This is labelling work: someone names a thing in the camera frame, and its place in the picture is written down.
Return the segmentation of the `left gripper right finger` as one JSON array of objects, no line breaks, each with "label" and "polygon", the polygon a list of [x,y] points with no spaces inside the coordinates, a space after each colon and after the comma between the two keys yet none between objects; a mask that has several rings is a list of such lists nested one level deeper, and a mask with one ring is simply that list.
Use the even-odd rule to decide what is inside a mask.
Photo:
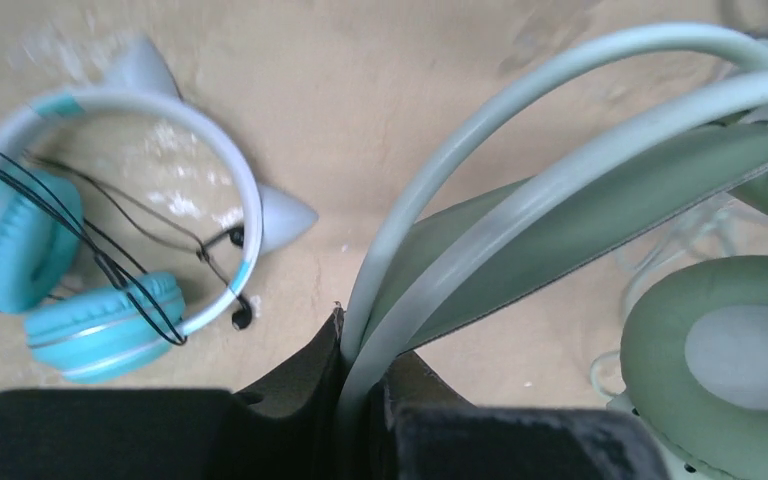
[{"label": "left gripper right finger", "polygon": [[370,479],[666,479],[630,414],[481,407],[417,354],[398,357],[368,397]]}]

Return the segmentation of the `mint green headphones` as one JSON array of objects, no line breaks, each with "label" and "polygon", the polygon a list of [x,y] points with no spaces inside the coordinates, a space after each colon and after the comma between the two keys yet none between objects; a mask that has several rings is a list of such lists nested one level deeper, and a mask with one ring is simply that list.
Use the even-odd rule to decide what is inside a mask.
[{"label": "mint green headphones", "polygon": [[[671,51],[734,69],[535,177],[421,217],[474,150],[545,94],[598,67]],[[737,253],[722,227],[731,199],[768,216],[768,38],[709,24],[645,25],[568,50],[502,90],[429,158],[363,261],[341,342],[337,477],[370,479],[368,397],[398,357],[667,225],[635,279],[669,246],[690,252],[699,232],[715,234],[722,251],[641,296],[625,293],[615,352],[625,388],[603,410],[643,426],[666,479],[768,479],[768,255]]]}]

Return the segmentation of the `teal cat-ear headphones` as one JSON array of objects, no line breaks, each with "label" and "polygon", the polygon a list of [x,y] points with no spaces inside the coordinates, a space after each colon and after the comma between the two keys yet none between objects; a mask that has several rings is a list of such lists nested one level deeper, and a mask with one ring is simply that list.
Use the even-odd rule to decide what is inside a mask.
[{"label": "teal cat-ear headphones", "polygon": [[[240,220],[185,252],[221,282],[189,313],[179,279],[140,263],[86,213],[84,173],[33,148],[97,115],[141,114],[193,134],[226,166]],[[245,296],[261,256],[318,221],[302,200],[258,181],[226,130],[188,103],[155,43],[135,38],[100,81],[29,98],[0,119],[0,314],[19,314],[33,359],[75,384],[98,384],[147,366],[229,313],[250,325]]]}]

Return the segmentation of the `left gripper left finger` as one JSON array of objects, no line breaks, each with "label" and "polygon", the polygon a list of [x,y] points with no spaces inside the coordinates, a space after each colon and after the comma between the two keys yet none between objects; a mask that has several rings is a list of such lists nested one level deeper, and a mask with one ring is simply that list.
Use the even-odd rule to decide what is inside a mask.
[{"label": "left gripper left finger", "polygon": [[344,312],[243,390],[0,392],[0,479],[329,479]]}]

